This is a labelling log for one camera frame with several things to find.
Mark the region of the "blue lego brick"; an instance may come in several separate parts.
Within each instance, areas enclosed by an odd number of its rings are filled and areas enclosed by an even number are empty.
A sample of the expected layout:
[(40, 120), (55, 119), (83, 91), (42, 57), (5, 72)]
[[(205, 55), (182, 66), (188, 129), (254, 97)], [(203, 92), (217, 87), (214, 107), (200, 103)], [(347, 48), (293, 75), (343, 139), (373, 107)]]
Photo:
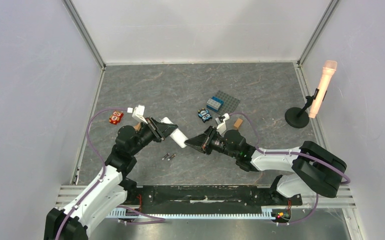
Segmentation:
[(224, 101), (221, 100), (220, 98), (217, 98), (216, 96), (213, 96), (211, 100), (212, 100), (212, 105), (214, 106), (215, 109), (220, 109), (224, 104)]

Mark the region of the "red owl toy block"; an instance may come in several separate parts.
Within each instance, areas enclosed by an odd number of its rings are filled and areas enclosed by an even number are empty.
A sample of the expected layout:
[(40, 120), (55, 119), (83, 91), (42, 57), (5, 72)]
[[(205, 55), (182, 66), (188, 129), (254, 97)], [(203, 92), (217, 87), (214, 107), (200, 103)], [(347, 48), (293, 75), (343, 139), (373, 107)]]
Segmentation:
[(109, 117), (109, 123), (113, 125), (117, 125), (121, 122), (122, 118), (124, 116), (124, 113), (122, 111), (114, 111), (112, 115)]

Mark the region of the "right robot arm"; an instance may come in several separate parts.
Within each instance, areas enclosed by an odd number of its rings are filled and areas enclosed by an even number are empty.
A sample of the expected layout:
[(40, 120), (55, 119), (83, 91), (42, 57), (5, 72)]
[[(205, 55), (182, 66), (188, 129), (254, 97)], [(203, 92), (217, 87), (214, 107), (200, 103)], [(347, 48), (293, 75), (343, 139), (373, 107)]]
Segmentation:
[(269, 198), (275, 204), (298, 194), (335, 198), (339, 187), (350, 182), (345, 174), (347, 164), (313, 141), (289, 149), (256, 148), (238, 130), (231, 129), (221, 135), (210, 126), (184, 143), (206, 155), (213, 151), (227, 155), (246, 172), (288, 172), (277, 177), (269, 190)]

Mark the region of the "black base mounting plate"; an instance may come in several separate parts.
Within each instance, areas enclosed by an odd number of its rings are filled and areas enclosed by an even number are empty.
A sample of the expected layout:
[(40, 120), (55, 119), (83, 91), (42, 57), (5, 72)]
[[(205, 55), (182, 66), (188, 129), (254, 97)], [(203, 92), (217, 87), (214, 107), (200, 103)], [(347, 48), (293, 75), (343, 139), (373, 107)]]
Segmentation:
[(268, 186), (144, 185), (128, 194), (126, 206), (146, 214), (258, 214), (262, 207), (301, 206), (302, 196), (286, 198)]

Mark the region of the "small brown wooden block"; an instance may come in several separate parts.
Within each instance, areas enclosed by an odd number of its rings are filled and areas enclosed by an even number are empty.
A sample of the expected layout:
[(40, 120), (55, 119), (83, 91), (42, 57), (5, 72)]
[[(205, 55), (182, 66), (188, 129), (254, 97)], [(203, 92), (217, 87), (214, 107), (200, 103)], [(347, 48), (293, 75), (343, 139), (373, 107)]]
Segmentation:
[(244, 121), (241, 118), (238, 118), (235, 123), (233, 124), (233, 127), (235, 129), (239, 129)]

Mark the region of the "white remote control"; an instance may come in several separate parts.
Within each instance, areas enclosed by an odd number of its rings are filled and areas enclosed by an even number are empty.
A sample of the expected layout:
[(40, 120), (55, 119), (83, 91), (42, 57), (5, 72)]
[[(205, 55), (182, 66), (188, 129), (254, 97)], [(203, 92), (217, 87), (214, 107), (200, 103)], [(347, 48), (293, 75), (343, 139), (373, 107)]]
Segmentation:
[[(168, 117), (164, 117), (160, 122), (165, 124), (174, 124)], [(179, 147), (183, 149), (187, 147), (185, 141), (188, 140), (188, 138), (179, 128), (174, 130), (170, 137)]]

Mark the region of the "large wooden block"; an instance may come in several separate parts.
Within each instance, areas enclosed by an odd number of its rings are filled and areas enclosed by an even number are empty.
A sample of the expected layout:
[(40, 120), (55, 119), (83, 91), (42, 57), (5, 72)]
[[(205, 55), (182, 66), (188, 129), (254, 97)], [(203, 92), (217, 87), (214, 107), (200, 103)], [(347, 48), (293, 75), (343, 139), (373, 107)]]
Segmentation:
[(139, 122), (137, 125), (134, 126), (134, 129), (136, 132), (138, 132), (141, 129), (141, 127), (142, 127), (142, 123)]

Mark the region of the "grey lego brick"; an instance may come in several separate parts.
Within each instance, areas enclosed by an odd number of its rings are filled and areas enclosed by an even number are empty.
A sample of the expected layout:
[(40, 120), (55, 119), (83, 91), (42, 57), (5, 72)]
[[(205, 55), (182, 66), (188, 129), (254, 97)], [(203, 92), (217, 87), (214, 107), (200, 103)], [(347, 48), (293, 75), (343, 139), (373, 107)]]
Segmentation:
[(218, 112), (220, 107), (221, 107), (221, 103), (210, 98), (207, 102), (206, 102), (206, 107), (209, 109), (209, 110), (212, 110), (213, 112)]

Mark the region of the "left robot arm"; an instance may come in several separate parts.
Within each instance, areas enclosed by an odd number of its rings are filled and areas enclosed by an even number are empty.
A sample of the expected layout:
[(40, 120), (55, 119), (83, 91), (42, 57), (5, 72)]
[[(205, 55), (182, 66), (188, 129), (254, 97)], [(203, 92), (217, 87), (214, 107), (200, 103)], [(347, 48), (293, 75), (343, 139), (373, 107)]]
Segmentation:
[(152, 117), (139, 125), (139, 129), (122, 126), (101, 172), (69, 204), (49, 211), (44, 239), (87, 240), (118, 205), (136, 201), (137, 183), (127, 177), (137, 163), (135, 155), (151, 142), (160, 143), (178, 130), (176, 124)]

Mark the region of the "black microphone stand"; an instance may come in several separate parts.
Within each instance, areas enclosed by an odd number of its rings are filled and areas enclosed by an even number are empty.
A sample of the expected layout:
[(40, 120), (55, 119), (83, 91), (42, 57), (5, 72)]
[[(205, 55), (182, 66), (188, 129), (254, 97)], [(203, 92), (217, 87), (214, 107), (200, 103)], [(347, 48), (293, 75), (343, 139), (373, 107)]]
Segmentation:
[(305, 97), (306, 103), (302, 108), (291, 107), (285, 112), (284, 118), (291, 127), (301, 129), (309, 124), (310, 117), (306, 110), (311, 107), (318, 94), (319, 89), (316, 88), (313, 95), (307, 95)]

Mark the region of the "grey lego baseplate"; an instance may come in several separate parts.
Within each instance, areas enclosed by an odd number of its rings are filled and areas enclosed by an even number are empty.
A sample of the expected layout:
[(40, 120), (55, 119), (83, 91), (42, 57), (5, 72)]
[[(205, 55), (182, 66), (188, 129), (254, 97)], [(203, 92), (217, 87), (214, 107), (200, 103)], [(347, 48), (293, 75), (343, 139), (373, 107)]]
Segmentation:
[(238, 98), (220, 90), (212, 98), (223, 102), (217, 111), (219, 114), (233, 113), (240, 103)]

